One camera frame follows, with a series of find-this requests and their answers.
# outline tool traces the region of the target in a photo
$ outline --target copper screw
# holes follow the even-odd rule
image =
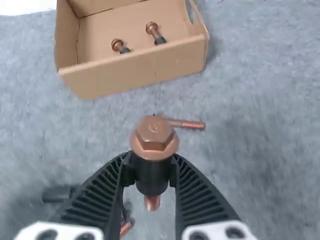
[[[120,238],[127,234],[127,232],[132,229],[133,224],[131,221],[126,221],[120,228]]]
[[[154,212],[160,207],[161,196],[144,196],[144,206],[149,212]]]
[[[111,42],[111,48],[115,52],[123,52],[125,50],[124,41],[117,38],[113,39]]]
[[[186,129],[199,129],[203,130],[206,128],[206,124],[202,121],[189,121],[189,120],[181,120],[181,119],[172,119],[167,118],[163,114],[153,114],[154,116],[160,116],[166,122],[174,128],[186,128]]]
[[[158,33],[158,28],[158,24],[151,21],[145,26],[145,31],[147,34],[152,35],[154,39],[158,39],[161,37]]]

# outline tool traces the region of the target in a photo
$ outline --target hex nut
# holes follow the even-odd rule
[[[179,145],[175,130],[160,116],[142,119],[131,135],[131,148],[146,160],[162,160],[173,155]]]

